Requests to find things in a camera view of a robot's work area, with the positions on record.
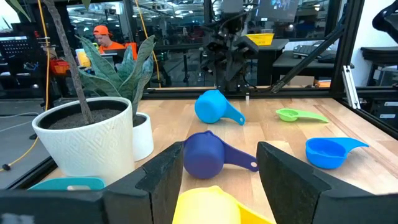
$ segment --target wooden table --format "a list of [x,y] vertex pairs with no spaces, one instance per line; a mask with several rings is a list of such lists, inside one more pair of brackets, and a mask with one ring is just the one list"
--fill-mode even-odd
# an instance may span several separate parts
[[[148,158],[136,163],[139,167],[175,141],[183,141],[197,132],[211,130],[228,144],[256,155],[259,141],[266,141],[289,154],[306,161],[305,141],[314,137],[351,137],[370,147],[357,148],[337,170],[324,170],[341,180],[374,194],[398,192],[398,141],[374,127],[337,101],[325,99],[262,99],[231,101],[245,116],[246,124],[222,119],[205,124],[194,112],[195,100],[146,100],[139,111],[150,115],[155,149]],[[312,121],[286,123],[275,110],[295,108],[325,115],[328,124]],[[48,178],[62,176],[57,169]],[[183,172],[180,192],[219,185],[240,202],[274,221],[260,176],[235,166],[224,166],[216,177],[198,180]]]

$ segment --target orange cap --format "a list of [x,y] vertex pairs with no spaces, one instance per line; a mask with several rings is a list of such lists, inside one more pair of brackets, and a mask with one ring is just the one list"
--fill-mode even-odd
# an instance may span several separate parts
[[94,34],[110,34],[109,30],[104,25],[98,25],[94,28]]

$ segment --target white cylinder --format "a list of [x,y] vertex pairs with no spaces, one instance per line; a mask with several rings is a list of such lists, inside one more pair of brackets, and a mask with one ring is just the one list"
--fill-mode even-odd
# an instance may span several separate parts
[[132,128],[132,148],[134,160],[139,161],[146,158],[154,151],[154,138],[152,137],[152,127],[148,114],[137,112],[137,116],[145,117],[145,121]]
[[44,117],[79,103],[74,101],[38,115],[32,126],[65,175],[99,177],[109,185],[134,170],[132,109],[131,102],[125,98],[87,99],[88,102],[104,100],[120,101],[127,108],[112,118],[79,128],[51,130],[39,127],[38,124]]

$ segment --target white textured pot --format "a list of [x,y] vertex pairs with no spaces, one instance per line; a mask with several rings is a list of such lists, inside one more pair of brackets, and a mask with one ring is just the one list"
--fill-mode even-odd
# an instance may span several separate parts
[[132,148],[134,160],[139,161],[146,158],[154,151],[154,138],[152,137],[152,127],[150,126],[150,117],[148,114],[137,112],[137,116],[146,120],[132,128]]
[[38,115],[32,125],[64,174],[100,177],[109,185],[134,170],[131,102],[120,97],[90,98],[87,102],[94,110],[107,108],[122,112],[79,128],[48,129],[60,118],[80,111],[79,102],[74,101]]

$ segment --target plant leaf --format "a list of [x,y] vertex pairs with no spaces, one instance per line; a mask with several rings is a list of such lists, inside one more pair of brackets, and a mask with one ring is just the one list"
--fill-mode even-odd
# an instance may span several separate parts
[[79,76],[81,79],[81,84],[85,87],[85,89],[91,91],[96,91],[99,89],[105,92],[108,96],[120,97],[117,89],[108,80],[95,75],[90,75],[81,69],[79,69]]
[[142,98],[142,94],[144,92],[145,85],[149,82],[150,78],[152,77],[152,73],[154,71],[154,58],[153,56],[149,56],[149,58],[144,62],[142,66],[141,77],[138,80],[138,84],[135,88],[134,98],[131,101],[132,106],[132,113],[133,116],[136,115],[138,109],[138,103]]
[[124,53],[123,62],[118,69],[118,76],[122,81],[126,81],[127,77],[134,70],[135,64],[136,62],[132,58],[131,46],[129,46]]
[[16,13],[23,13],[23,15],[26,16],[27,20],[29,22],[32,22],[30,17],[25,12],[24,8],[19,4],[18,0],[6,0],[6,3],[8,3],[8,5],[10,5]]
[[88,7],[90,6],[91,0],[81,0],[81,1],[82,1],[83,5],[85,5],[85,7],[86,7],[86,9],[88,11]]
[[84,37],[78,37],[78,39],[83,44],[87,57],[91,61],[91,66],[94,68],[95,75],[109,80],[116,88],[119,88],[123,81],[119,78],[113,65],[100,55],[89,40]]
[[132,73],[127,77],[127,79],[122,83],[122,85],[119,87],[119,93],[121,96],[134,100],[133,95],[134,92],[137,91],[137,85],[138,85],[138,80],[141,77],[141,72],[142,72],[142,65],[145,62],[145,59],[150,55],[150,53],[154,49],[154,38],[155,36],[152,35],[148,37],[141,46],[139,47],[138,50],[138,55],[137,55],[137,60],[136,60],[136,66],[134,67],[134,70]]

